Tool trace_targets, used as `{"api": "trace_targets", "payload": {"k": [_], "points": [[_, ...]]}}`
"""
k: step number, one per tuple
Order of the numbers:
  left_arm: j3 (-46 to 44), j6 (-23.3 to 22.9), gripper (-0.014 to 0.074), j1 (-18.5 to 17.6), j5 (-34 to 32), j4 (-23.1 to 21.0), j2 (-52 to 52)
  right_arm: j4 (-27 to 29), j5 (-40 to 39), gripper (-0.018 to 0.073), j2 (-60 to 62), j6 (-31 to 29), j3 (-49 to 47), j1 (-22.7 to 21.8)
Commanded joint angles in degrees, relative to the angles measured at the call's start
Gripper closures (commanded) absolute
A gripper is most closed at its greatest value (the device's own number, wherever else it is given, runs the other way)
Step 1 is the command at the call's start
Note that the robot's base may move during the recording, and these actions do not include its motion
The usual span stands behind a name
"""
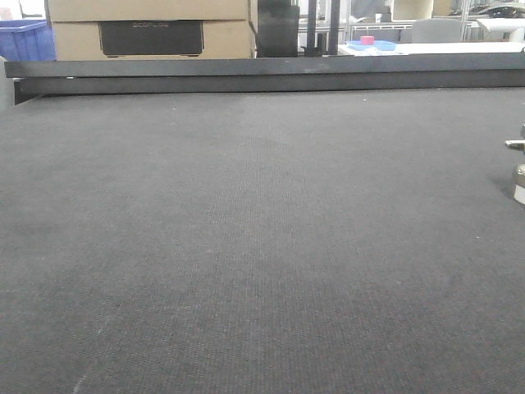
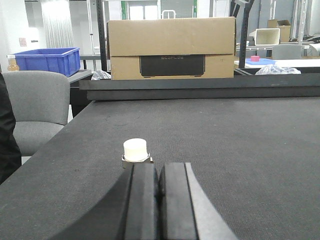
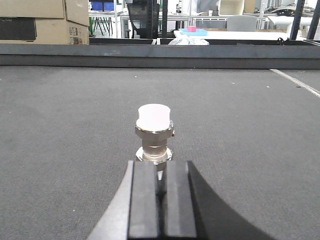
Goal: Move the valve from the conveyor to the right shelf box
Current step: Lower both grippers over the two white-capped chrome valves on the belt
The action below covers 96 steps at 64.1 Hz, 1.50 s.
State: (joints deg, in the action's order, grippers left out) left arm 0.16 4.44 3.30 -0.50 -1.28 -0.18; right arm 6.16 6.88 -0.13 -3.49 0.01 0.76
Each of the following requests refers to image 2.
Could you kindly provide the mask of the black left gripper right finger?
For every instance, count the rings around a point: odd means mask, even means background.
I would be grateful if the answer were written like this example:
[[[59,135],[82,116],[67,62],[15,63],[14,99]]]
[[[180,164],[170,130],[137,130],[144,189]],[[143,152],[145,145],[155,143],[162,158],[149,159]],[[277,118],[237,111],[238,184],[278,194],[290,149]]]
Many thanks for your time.
[[[236,240],[199,184],[189,162],[163,166],[160,174],[162,240]]]

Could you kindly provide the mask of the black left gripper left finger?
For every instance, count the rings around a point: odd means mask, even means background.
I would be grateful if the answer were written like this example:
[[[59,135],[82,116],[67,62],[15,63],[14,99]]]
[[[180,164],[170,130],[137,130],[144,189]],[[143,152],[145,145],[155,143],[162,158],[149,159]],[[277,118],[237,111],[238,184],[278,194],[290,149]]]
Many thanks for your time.
[[[157,240],[157,172],[153,164],[128,165],[112,188],[54,240]]]

